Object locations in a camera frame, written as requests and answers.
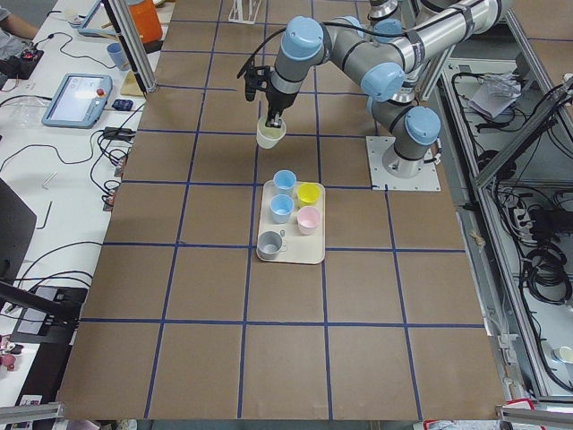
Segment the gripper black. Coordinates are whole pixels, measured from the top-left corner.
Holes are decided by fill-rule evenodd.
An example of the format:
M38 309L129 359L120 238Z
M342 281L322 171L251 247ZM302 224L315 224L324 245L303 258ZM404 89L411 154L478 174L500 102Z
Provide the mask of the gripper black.
M266 126L273 127L273 119L275 119L275 126L281 128L283 125L282 114L285 109L294 104L295 94L277 90L274 84L269 82L266 89L266 99L268 101Z

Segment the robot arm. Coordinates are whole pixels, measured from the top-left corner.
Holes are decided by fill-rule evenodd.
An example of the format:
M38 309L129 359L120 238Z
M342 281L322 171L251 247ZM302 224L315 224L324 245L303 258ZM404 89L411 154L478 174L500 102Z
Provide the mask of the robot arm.
M438 115L413 103L424 67L470 36L486 32L512 3L459 1L419 17L416 26L396 34L380 31L385 6L372 2L370 29L350 17L318 22L297 16L285 28L273 66L244 66L246 98L260 90L268 101L257 124L262 148L274 147L285 136L283 113L294 104L310 69L331 62L367 95L370 114L395 137L382 156L384 169L399 178L419 173L440 133Z
M387 19L398 20L403 28L410 29L432 18L434 11L421 6L419 13L415 16L413 22L407 23L401 11L401 1L398 0L370 0L370 11L368 13L368 21L371 27Z

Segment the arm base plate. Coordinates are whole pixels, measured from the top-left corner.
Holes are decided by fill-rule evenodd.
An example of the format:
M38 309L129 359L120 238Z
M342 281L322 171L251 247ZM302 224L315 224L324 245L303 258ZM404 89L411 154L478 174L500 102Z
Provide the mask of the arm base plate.
M394 137L367 136L365 140L373 190L441 191L437 172L439 162L430 147L422 159L411 161L400 158L395 152Z

